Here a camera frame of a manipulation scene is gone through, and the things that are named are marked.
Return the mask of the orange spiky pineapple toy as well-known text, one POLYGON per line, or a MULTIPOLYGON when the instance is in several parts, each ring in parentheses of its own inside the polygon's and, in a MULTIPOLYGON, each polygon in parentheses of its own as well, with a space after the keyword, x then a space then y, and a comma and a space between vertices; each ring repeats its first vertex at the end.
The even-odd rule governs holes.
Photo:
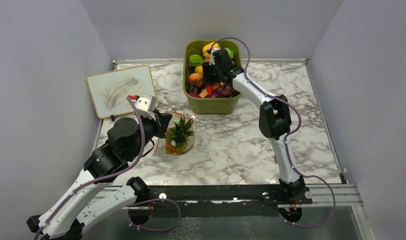
POLYGON ((181 117, 167 130, 165 149, 168 154, 182 155, 189 151, 189 140, 195 136, 193 123, 193 119, 186 120, 185 117, 181 117))

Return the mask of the clear zip bag orange zipper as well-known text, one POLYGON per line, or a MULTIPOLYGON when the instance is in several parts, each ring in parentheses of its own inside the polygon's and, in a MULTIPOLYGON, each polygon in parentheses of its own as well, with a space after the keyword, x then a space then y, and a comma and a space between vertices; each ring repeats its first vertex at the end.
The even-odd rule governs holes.
POLYGON ((176 111, 169 112, 169 121, 164 138, 159 138, 153 156, 170 160, 187 154, 195 144, 197 136, 195 116, 183 115, 176 111))

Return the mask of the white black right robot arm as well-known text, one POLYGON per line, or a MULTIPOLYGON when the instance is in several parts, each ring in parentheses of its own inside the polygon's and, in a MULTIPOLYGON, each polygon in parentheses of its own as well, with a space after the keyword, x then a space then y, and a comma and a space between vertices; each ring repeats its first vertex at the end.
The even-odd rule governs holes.
POLYGON ((252 80, 245 69, 232 63, 226 49, 213 46, 207 53, 209 61, 202 65, 205 85, 225 84, 258 107, 259 130, 271 143, 279 168, 277 196, 287 204, 295 202, 306 185, 295 169, 296 161, 288 139, 292 124, 288 99, 269 92, 252 80))

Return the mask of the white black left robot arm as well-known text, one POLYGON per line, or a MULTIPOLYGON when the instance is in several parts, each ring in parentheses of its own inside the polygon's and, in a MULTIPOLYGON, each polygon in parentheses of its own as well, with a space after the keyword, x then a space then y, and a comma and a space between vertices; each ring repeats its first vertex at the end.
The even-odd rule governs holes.
POLYGON ((155 118, 122 117, 107 131, 107 140, 96 148, 77 179, 46 213, 33 215, 26 224, 36 240, 79 240, 96 223, 118 209, 150 202, 150 188, 140 177, 131 177, 111 195, 89 204, 119 175, 136 165, 153 137, 166 135, 170 113, 152 112, 155 118))

